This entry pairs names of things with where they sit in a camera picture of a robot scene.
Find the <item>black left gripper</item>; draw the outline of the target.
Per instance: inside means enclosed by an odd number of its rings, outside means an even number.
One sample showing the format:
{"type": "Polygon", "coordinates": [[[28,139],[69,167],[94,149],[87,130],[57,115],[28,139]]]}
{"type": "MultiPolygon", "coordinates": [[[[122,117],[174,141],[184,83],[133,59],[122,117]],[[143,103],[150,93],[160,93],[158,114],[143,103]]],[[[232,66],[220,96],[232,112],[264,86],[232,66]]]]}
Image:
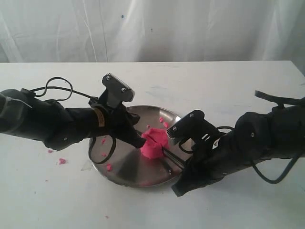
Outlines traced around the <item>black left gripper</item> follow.
{"type": "Polygon", "coordinates": [[[111,135],[135,148],[141,148],[145,139],[139,136],[134,126],[139,122],[140,116],[129,113],[124,105],[116,109],[100,106],[104,116],[104,127],[100,127],[100,136],[111,135]]]}

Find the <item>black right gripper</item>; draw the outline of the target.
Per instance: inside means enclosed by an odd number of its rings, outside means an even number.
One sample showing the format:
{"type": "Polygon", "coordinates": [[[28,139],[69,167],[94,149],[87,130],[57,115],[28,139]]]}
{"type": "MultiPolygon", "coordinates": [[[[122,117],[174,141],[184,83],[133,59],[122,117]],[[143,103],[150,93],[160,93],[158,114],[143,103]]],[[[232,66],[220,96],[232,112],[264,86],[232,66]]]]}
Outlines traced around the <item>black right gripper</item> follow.
{"type": "Polygon", "coordinates": [[[221,181],[226,177],[226,141],[202,142],[192,147],[181,177],[172,185],[177,197],[187,192],[221,181]]]}

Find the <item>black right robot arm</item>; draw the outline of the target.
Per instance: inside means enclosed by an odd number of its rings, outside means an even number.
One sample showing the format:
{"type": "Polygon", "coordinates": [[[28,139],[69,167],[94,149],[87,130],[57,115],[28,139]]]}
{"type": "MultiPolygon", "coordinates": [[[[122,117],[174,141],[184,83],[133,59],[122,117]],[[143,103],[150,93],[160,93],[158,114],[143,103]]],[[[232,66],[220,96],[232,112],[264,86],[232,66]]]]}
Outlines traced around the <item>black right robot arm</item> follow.
{"type": "Polygon", "coordinates": [[[279,158],[289,160],[281,175],[267,179],[281,182],[299,158],[305,155],[305,101],[277,97],[256,91],[261,99],[275,103],[267,114],[247,112],[224,133],[222,126],[207,122],[201,110],[194,110],[167,130],[175,144],[187,140],[194,145],[182,174],[172,186],[177,196],[221,181],[258,163],[279,158]]]}

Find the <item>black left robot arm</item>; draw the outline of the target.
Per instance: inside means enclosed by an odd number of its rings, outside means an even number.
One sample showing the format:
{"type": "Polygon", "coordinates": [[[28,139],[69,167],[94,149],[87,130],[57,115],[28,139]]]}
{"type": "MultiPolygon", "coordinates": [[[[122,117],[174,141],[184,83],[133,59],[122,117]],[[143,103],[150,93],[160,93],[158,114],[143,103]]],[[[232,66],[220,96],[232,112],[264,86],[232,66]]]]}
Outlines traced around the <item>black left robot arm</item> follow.
{"type": "Polygon", "coordinates": [[[65,108],[53,99],[39,100],[27,90],[0,93],[0,132],[41,141],[57,151],[103,135],[140,148],[145,139],[133,127],[139,119],[128,114],[123,105],[113,109],[93,101],[87,108],[65,108]]]}

